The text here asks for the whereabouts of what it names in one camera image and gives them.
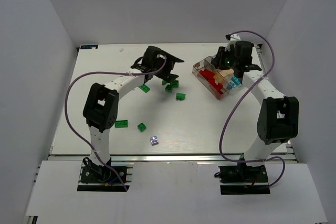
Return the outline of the red sloped lego brick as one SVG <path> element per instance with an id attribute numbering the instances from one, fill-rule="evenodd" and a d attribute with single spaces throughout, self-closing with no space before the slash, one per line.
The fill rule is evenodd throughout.
<path id="1" fill-rule="evenodd" d="M 209 71 L 208 69 L 200 70 L 199 74 L 204 77 L 205 79 L 212 79 L 215 75 L 214 72 Z"/>

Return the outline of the red 2x3 lego brick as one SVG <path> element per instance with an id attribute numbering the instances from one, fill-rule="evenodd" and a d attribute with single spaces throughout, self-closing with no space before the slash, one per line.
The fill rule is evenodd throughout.
<path id="1" fill-rule="evenodd" d="M 221 83 L 217 83 L 215 79 L 210 79 L 208 82 L 214 89 L 222 89 L 223 87 L 223 85 Z"/>

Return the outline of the cyan 2x4 lego brick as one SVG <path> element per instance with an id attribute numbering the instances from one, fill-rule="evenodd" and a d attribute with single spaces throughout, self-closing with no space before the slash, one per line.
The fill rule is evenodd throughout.
<path id="1" fill-rule="evenodd" d="M 235 76 L 232 76 L 230 83 L 231 83 L 232 87 L 239 87 L 239 86 L 241 86 L 240 80 L 237 77 L 235 77 Z"/>

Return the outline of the red arch lego piece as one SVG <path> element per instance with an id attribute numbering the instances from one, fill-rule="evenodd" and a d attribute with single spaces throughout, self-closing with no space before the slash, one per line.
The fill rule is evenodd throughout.
<path id="1" fill-rule="evenodd" d="M 223 94 L 224 94 L 224 92 L 223 92 L 221 89 L 216 89 L 216 91 L 217 91 L 217 93 L 218 93 L 219 95 L 223 95 Z"/>

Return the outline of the cyan square lego upturned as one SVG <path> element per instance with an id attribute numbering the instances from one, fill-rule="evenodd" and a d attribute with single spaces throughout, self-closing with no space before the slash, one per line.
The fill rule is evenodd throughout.
<path id="1" fill-rule="evenodd" d="M 234 83 L 234 82 L 229 82 L 229 84 L 228 84 L 228 89 L 233 89 L 233 88 L 235 88 L 236 87 L 236 84 Z"/>

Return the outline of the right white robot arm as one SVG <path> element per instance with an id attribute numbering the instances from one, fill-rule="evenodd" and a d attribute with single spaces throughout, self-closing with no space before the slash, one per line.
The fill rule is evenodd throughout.
<path id="1" fill-rule="evenodd" d="M 252 94 L 260 104 L 257 120 L 257 137 L 251 147 L 242 154 L 237 164 L 251 167 L 262 166 L 271 153 L 281 144 L 298 134 L 299 101 L 278 91 L 267 79 L 267 72 L 253 63 L 253 45 L 249 41 L 230 40 L 215 57 L 216 65 L 231 68 L 234 77 L 247 89 L 225 121 L 228 127 L 232 116 L 248 94 Z"/>

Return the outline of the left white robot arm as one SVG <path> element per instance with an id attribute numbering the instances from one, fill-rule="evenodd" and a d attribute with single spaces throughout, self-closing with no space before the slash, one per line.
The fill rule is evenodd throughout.
<path id="1" fill-rule="evenodd" d="M 89 160 L 98 166 L 111 164 L 109 133 L 117 120 L 119 101 L 133 89 L 146 84 L 154 76 L 171 82 L 178 75 L 171 71 L 176 63 L 184 60 L 173 56 L 156 46 L 148 46 L 143 57 L 138 58 L 126 74 L 119 74 L 115 80 L 94 83 L 89 91 L 83 116 L 89 126 L 90 143 L 94 149 Z"/>

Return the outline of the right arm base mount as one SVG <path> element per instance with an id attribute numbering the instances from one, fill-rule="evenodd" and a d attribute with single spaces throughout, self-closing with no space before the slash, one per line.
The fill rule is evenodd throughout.
<path id="1" fill-rule="evenodd" d="M 219 166 L 214 174 L 219 179 L 221 195 L 268 195 L 269 180 L 264 165 Z"/>

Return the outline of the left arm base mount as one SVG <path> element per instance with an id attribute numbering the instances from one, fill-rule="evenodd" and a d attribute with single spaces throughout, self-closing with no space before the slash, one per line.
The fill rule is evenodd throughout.
<path id="1" fill-rule="evenodd" d="M 118 173 L 124 186 L 129 189 L 132 180 L 132 167 L 113 166 L 112 168 Z M 97 165 L 85 157 L 82 160 L 77 191 L 125 193 L 125 187 L 118 176 L 111 169 Z"/>

